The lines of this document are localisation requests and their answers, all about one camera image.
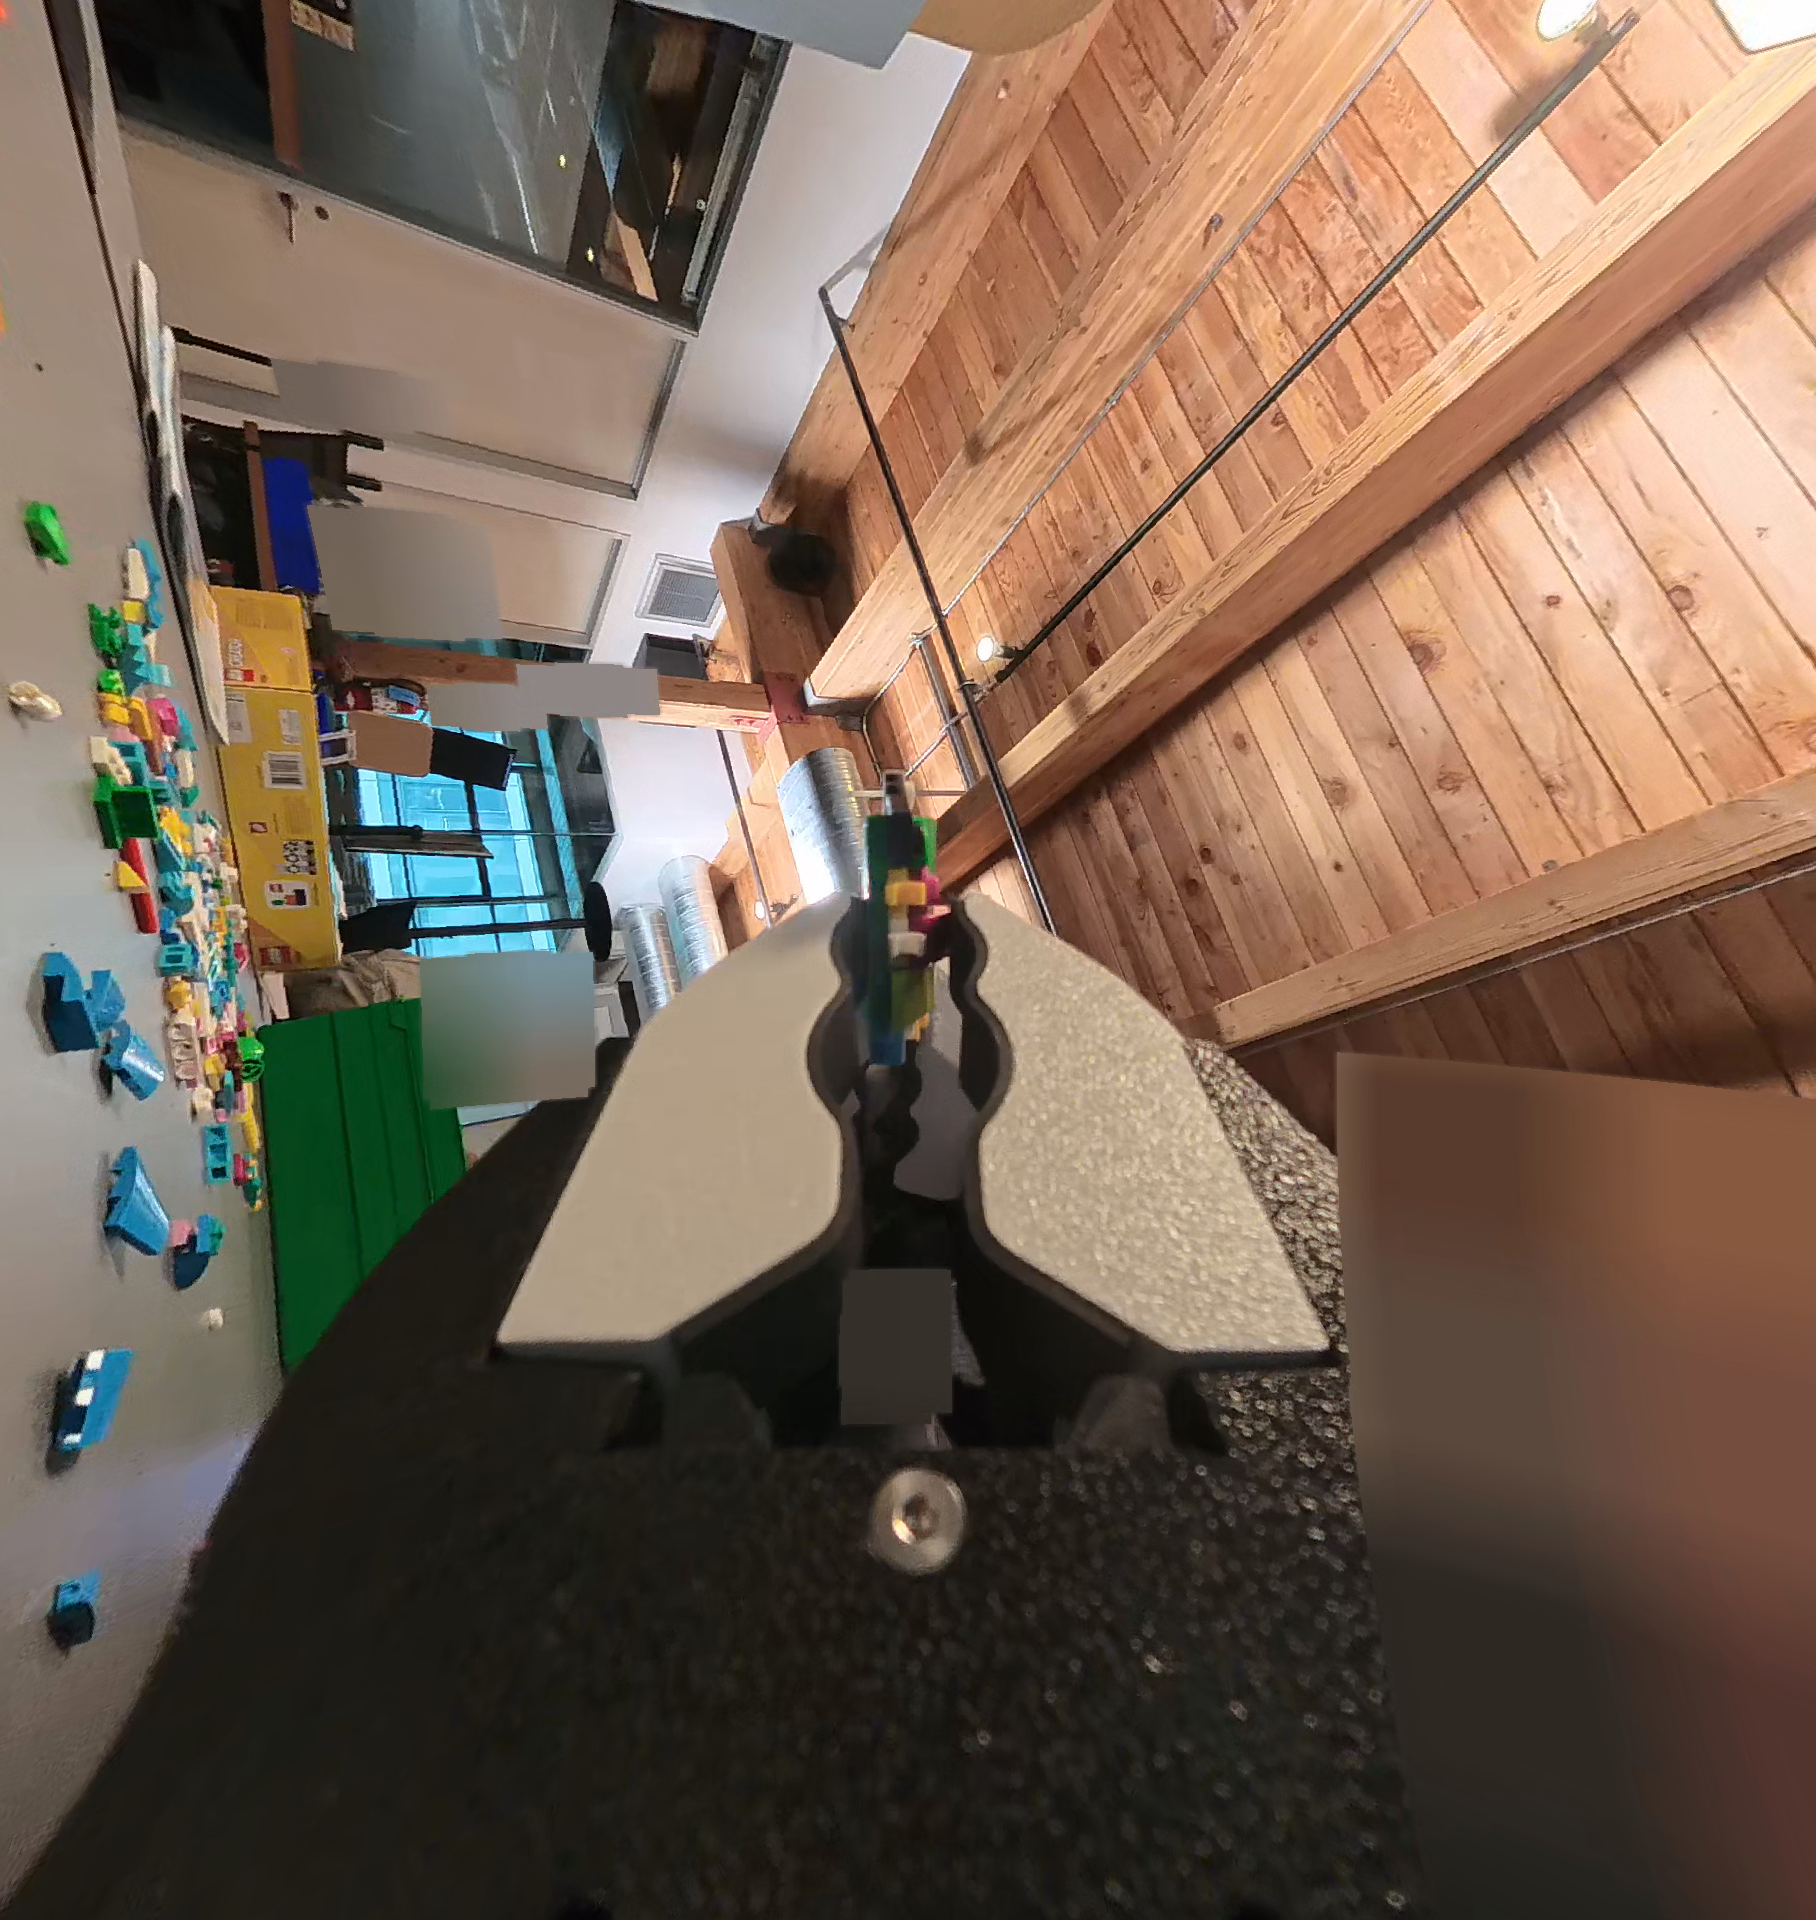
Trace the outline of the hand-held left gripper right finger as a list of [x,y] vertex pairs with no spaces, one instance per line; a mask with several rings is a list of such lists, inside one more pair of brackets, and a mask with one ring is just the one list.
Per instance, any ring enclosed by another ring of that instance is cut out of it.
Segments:
[[1325,1365],[1288,1259],[1184,1038],[1116,974],[972,897],[950,995],[969,1106],[960,1328],[999,1442],[1055,1446],[1174,1413],[1194,1380]]

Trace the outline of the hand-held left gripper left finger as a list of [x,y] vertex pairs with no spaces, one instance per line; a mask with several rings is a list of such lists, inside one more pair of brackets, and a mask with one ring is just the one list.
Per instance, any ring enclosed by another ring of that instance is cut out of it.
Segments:
[[544,1444],[848,1442],[858,921],[845,895],[801,908],[632,1045],[492,1339],[490,1383]]

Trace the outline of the small multicolour lego assembly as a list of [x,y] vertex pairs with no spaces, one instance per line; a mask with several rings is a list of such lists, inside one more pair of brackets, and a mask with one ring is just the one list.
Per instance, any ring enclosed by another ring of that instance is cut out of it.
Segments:
[[936,1017],[948,908],[936,870],[936,823],[900,770],[880,779],[863,827],[866,900],[855,931],[858,1013],[871,1068],[906,1065]]

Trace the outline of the yellow lego box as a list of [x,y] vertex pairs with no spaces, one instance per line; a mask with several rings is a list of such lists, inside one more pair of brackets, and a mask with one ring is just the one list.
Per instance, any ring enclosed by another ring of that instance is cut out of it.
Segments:
[[209,597],[226,730],[218,769],[248,951],[269,973],[328,971],[341,936],[304,604],[259,589]]

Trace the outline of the pile of small lego pieces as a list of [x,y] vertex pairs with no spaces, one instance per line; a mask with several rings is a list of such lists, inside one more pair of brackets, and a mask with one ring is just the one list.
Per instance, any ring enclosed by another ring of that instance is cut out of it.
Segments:
[[130,540],[118,603],[87,606],[102,725],[87,741],[89,804],[111,882],[151,949],[160,1038],[150,1046],[200,1130],[202,1179],[240,1189],[257,1212],[267,1202],[265,1050],[244,1006],[242,884],[230,838],[200,804],[196,735],[160,654],[163,591],[151,543]]

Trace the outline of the green baseplate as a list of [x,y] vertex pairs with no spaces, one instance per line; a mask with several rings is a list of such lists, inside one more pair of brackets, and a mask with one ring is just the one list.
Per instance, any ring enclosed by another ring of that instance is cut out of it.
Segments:
[[361,1282],[465,1174],[426,1099],[415,999],[277,1020],[257,1087],[280,1365],[291,1374]]

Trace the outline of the large exterior window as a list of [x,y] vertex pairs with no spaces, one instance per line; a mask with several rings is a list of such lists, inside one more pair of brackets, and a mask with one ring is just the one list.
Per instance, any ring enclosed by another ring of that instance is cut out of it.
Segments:
[[470,735],[512,746],[505,790],[350,765],[323,774],[344,918],[380,900],[601,890],[616,833],[596,730],[552,719],[535,730]]

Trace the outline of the wooden beam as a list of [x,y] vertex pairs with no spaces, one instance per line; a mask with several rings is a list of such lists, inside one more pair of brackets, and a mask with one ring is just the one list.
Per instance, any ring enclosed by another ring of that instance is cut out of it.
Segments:
[[453,646],[336,638],[323,660],[339,682],[421,688],[426,711],[441,730],[497,735],[578,719],[759,735],[777,719],[764,684],[663,678],[651,669],[584,657],[529,662]]

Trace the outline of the black ceiling pipe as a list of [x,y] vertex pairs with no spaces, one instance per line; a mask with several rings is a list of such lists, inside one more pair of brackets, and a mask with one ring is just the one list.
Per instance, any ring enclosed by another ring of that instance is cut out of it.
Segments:
[[1025,838],[1025,830],[1024,830],[1024,824],[1021,824],[1020,817],[1017,817],[1017,811],[1015,811],[1015,807],[1014,807],[1014,799],[1012,799],[1008,780],[1005,780],[1004,774],[1002,774],[999,760],[998,760],[998,754],[996,754],[996,746],[994,746],[994,743],[991,743],[991,735],[989,735],[989,729],[987,729],[987,725],[985,725],[985,717],[983,717],[981,705],[979,705],[977,694],[975,694],[975,684],[974,684],[974,682],[966,677],[966,673],[962,670],[960,648],[957,648],[956,638],[954,638],[954,634],[951,634],[951,628],[950,628],[950,623],[948,623],[948,614],[945,614],[945,606],[944,606],[941,597],[939,597],[939,592],[938,592],[938,589],[936,589],[936,581],[933,581],[932,568],[930,568],[930,564],[927,564],[927,561],[926,561],[921,543],[920,543],[920,538],[917,538],[917,533],[916,533],[916,526],[913,526],[913,518],[912,518],[912,515],[909,515],[907,504],[906,504],[906,497],[904,497],[904,493],[902,493],[902,489],[900,489],[900,483],[897,483],[897,478],[896,478],[896,466],[893,466],[893,462],[891,462],[891,457],[889,457],[889,451],[888,451],[883,433],[881,433],[881,425],[880,425],[880,420],[877,420],[877,416],[875,416],[875,412],[873,412],[873,409],[871,409],[871,401],[870,401],[870,397],[868,397],[868,393],[866,393],[866,387],[863,387],[863,383],[861,383],[861,374],[859,374],[859,370],[858,370],[858,367],[855,367],[855,359],[854,359],[851,343],[849,343],[849,333],[848,333],[848,322],[845,322],[845,319],[840,314],[840,310],[838,310],[838,306],[836,306],[836,300],[834,300],[834,281],[823,281],[823,282],[818,287],[818,304],[820,304],[820,309],[821,309],[821,313],[823,313],[823,322],[826,322],[826,328],[827,328],[827,334],[830,334],[831,349],[836,350],[836,357],[838,357],[838,362],[840,362],[841,372],[844,372],[844,377],[845,377],[845,383],[848,383],[849,394],[851,394],[851,399],[854,399],[858,416],[859,416],[861,426],[863,426],[863,431],[866,431],[866,439],[868,439],[868,443],[870,443],[870,449],[871,449],[871,454],[873,454],[873,460],[875,460],[875,466],[877,466],[881,485],[883,485],[883,489],[886,489],[886,493],[888,493],[889,506],[891,506],[891,511],[893,511],[893,518],[896,518],[896,524],[897,524],[897,530],[900,530],[900,537],[902,537],[902,545],[907,549],[909,563],[912,563],[916,581],[917,581],[917,585],[920,585],[920,594],[921,594],[921,598],[923,598],[923,606],[926,606],[926,613],[927,613],[927,619],[930,619],[930,632],[932,632],[933,637],[938,637],[939,651],[941,651],[944,660],[945,660],[945,664],[948,664],[948,678],[954,682],[954,688],[956,688],[956,693],[957,693],[957,696],[960,696],[960,700],[962,700],[962,711],[966,712],[967,733],[969,733],[972,739],[974,739],[974,757],[975,757],[977,762],[979,762],[979,765],[977,765],[977,772],[974,774],[972,780],[974,780],[974,782],[985,780],[985,785],[987,785],[987,788],[989,788],[989,793],[991,793],[994,804],[996,804],[996,809],[998,809],[998,813],[999,813],[999,818],[1002,818],[1002,824],[1004,824],[1004,830],[1005,830],[1008,847],[1010,847],[1010,851],[1012,851],[1014,857],[1015,857],[1015,867],[1017,867],[1017,870],[1020,870],[1020,879],[1021,879],[1021,882],[1024,882],[1024,886],[1025,886],[1025,892],[1028,892],[1028,897],[1029,897],[1029,903],[1032,903],[1032,907],[1034,907],[1038,924],[1039,924],[1039,928],[1041,928],[1045,935],[1054,936],[1054,935],[1057,932],[1057,927],[1055,927],[1055,921],[1054,921],[1054,914],[1052,914],[1052,908],[1049,908],[1049,900],[1047,900],[1047,895],[1045,895],[1045,889],[1043,889],[1043,882],[1041,882],[1041,876],[1039,876],[1039,868],[1038,868],[1036,858],[1034,858],[1034,855],[1032,855],[1032,851],[1029,851],[1029,845],[1028,845],[1028,838]]
[[1034,659],[1064,627],[1068,627],[1071,616],[1091,600],[1098,589],[1103,587],[1124,566],[1124,563],[1136,555],[1136,551],[1152,533],[1157,533],[1159,526],[1185,504],[1200,483],[1214,475],[1219,462],[1242,444],[1252,428],[1280,409],[1283,397],[1298,387],[1298,383],[1318,365],[1318,361],[1333,346],[1333,343],[1389,288],[1389,284],[1415,261],[1415,256],[1440,236],[1440,233],[1455,219],[1455,214],[1459,214],[1471,202],[1471,199],[1495,178],[1507,160],[1519,152],[1519,146],[1542,131],[1544,122],[1558,108],[1562,108],[1562,105],[1576,92],[1580,84],[1586,84],[1586,80],[1620,47],[1620,42],[1634,32],[1637,22],[1640,12],[1636,6],[1623,6],[1616,19],[1607,19],[1603,6],[1600,6],[1598,21],[1589,31],[1564,39],[1577,42],[1577,54],[1567,69],[1552,84],[1548,84],[1544,94],[1540,94],[1529,107],[1519,108],[1518,118],[1513,118],[1507,131],[1498,137],[1489,154],[1481,156],[1471,167],[1471,173],[1447,193],[1447,199],[1424,216],[1419,227],[1413,228],[1403,242],[1400,242],[1400,249],[1375,269],[1375,274],[1370,276],[1351,295],[1351,298],[1333,313],[1327,324],[1323,324],[1319,333],[1311,337],[1304,349],[1299,349],[1285,370],[1280,372],[1238,419],[1234,419],[1234,425],[1195,460],[1195,464],[1168,490],[1168,495],[1154,509],[1149,509],[1124,538],[1119,538],[1119,543],[1075,589],[1064,597],[1055,610],[1039,623],[1034,634],[1017,646],[1005,646],[1004,662],[983,670],[983,678],[977,682],[981,693],[994,690],[1014,678],[1029,659]]

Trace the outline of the blue panel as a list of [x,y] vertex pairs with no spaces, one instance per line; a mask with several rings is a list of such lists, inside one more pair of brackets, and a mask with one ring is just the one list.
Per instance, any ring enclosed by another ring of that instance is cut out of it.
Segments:
[[262,457],[262,493],[273,585],[308,600],[321,594],[319,556],[311,526],[315,502],[311,471],[291,457]]

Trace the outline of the dark wooden furniture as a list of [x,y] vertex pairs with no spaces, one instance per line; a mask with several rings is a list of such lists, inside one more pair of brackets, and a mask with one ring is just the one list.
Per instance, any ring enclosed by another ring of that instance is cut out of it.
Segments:
[[363,493],[380,493],[375,478],[352,471],[360,453],[382,453],[368,435],[275,431],[255,422],[226,426],[184,419],[186,469],[200,522],[200,546],[211,587],[277,592],[271,572],[263,493],[263,457],[308,466],[314,506],[352,509]]

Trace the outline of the white instruction booklet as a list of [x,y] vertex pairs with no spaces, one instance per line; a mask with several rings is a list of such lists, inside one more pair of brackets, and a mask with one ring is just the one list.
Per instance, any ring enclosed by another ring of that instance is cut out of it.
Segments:
[[157,556],[184,634],[202,715],[230,745],[221,613],[209,583],[186,466],[175,334],[161,322],[160,288],[143,261],[131,266],[135,394],[150,469]]

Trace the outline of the interior glass window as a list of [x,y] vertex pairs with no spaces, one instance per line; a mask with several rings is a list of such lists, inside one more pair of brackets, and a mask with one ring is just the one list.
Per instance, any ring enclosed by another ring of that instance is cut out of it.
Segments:
[[634,3],[102,3],[118,113],[699,328],[789,47]]

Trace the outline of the silver spiral air duct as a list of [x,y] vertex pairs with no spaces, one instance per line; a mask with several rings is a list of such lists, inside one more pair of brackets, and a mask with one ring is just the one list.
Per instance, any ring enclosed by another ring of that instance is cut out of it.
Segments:
[[679,981],[685,985],[729,955],[710,862],[699,855],[670,858],[657,872],[657,897]]
[[863,797],[861,769],[848,746],[813,748],[779,774],[775,807],[805,905],[868,895]]
[[679,968],[666,913],[656,903],[624,907],[614,914],[625,964],[625,982],[642,1022],[679,995]]

